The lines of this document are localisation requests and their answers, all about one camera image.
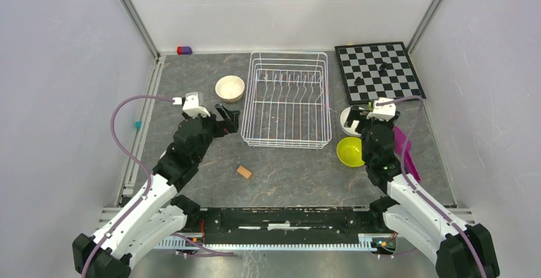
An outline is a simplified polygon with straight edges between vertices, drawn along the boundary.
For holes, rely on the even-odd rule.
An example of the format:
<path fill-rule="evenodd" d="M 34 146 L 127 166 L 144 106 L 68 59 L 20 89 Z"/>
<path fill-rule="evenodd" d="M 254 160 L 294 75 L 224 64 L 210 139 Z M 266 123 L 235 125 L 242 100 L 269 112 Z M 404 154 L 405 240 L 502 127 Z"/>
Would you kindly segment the white bowl outside rack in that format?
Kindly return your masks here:
<path fill-rule="evenodd" d="M 356 132 L 356 128 L 357 128 L 357 126 L 359 124 L 358 120 L 353 120 L 352 125 L 350 127 L 345 127 L 345 122 L 346 122 L 347 117 L 348 117 L 348 115 L 350 113 L 350 110 L 351 110 L 351 108 L 347 107 L 341 112 L 341 115 L 340 115 L 340 118 L 339 118 L 340 126 L 341 126 L 341 129 L 344 132 L 344 134 L 346 134 L 347 136 L 355 136 L 355 137 L 359 138 L 360 134 L 358 132 Z"/>

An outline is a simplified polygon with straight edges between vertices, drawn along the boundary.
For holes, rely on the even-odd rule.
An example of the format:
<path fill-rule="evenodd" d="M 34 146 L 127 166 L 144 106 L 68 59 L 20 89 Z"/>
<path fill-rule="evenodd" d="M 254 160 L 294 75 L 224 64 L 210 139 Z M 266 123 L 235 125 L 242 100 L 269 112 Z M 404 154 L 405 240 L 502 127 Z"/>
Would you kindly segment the yellow-green bowl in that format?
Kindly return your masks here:
<path fill-rule="evenodd" d="M 348 136 L 341 139 L 336 147 L 336 154 L 340 162 L 350 168 L 359 168 L 365 165 L 362 159 L 362 140 L 358 137 Z"/>

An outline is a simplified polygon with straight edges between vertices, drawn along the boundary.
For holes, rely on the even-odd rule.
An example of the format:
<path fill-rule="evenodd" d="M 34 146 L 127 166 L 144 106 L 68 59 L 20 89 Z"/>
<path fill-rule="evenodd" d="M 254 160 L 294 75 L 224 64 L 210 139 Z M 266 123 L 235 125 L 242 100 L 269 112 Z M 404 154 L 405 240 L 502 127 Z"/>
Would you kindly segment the beige bowl with leaf motif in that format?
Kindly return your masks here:
<path fill-rule="evenodd" d="M 226 103 L 238 102 L 244 95 L 245 83 L 241 77 L 228 75 L 220 78 L 215 85 L 215 93 Z"/>

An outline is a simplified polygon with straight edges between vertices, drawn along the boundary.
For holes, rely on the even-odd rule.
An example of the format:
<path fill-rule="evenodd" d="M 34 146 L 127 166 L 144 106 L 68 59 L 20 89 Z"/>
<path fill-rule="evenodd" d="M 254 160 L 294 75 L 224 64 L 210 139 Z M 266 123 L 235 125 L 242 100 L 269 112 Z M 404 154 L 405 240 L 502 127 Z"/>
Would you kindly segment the white wire dish rack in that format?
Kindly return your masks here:
<path fill-rule="evenodd" d="M 241 136 L 250 147 L 322 149 L 332 139 L 328 55 L 256 50 Z"/>

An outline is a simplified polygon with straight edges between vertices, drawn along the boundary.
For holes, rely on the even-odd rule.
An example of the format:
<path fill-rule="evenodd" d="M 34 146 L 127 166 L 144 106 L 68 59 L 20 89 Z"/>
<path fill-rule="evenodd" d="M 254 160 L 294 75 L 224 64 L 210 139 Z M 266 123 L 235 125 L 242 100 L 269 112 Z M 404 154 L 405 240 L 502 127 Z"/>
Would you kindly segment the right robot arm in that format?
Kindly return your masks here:
<path fill-rule="evenodd" d="M 370 227 L 402 235 L 431 261 L 438 277 L 499 277 L 489 230 L 447 210 L 397 157 L 394 123 L 398 118 L 394 106 L 372 110 L 353 106 L 343 122 L 359 134 L 367 176 L 384 193 L 369 206 Z"/>

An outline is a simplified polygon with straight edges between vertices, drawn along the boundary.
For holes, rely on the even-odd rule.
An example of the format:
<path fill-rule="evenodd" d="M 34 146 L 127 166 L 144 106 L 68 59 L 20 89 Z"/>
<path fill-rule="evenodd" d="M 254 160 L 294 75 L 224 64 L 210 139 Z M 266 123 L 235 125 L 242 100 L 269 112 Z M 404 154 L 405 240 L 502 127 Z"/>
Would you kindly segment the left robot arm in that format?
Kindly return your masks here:
<path fill-rule="evenodd" d="M 240 112 L 222 104 L 219 115 L 185 116 L 173 141 L 152 169 L 150 184 L 91 236 L 72 243 L 75 270 L 82 277 L 129 277 L 136 264 L 176 231 L 200 225 L 199 207 L 180 194 L 198 172 L 213 140 L 237 132 Z"/>

